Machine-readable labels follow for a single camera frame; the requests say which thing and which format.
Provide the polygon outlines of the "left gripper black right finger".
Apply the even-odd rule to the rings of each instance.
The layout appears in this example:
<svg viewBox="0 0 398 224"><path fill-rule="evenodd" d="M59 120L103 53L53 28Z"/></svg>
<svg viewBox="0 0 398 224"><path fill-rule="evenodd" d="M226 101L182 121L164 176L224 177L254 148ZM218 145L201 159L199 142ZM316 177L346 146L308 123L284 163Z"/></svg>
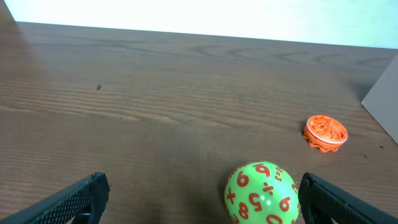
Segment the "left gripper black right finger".
<svg viewBox="0 0 398 224"><path fill-rule="evenodd" d="M397 224L397 218L306 172L298 191L306 224Z"/></svg>

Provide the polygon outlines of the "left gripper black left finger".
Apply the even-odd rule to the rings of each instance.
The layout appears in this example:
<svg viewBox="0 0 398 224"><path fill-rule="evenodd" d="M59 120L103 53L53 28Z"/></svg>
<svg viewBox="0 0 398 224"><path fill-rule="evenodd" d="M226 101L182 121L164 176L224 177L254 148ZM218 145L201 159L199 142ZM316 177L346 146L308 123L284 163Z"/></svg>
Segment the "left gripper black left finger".
<svg viewBox="0 0 398 224"><path fill-rule="evenodd" d="M106 174L95 172L1 220L2 224L98 224L109 200Z"/></svg>

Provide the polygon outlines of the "green ball with red numbers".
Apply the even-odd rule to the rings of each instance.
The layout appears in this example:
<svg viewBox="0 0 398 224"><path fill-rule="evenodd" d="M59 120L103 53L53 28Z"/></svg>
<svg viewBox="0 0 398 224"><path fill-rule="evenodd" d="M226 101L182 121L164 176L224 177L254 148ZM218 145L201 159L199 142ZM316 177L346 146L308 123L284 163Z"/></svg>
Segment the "green ball with red numbers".
<svg viewBox="0 0 398 224"><path fill-rule="evenodd" d="M228 177L224 204L235 224L292 224L300 215L299 185L277 164L259 161Z"/></svg>

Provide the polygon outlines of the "orange round plastic toy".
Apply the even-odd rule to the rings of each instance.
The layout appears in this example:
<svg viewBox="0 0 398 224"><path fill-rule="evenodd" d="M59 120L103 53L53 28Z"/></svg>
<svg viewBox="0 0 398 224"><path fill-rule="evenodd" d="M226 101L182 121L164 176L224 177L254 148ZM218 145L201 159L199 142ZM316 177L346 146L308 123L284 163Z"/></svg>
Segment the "orange round plastic toy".
<svg viewBox="0 0 398 224"><path fill-rule="evenodd" d="M321 152L336 152L348 140L348 131L338 120L318 114L307 119L303 138Z"/></svg>

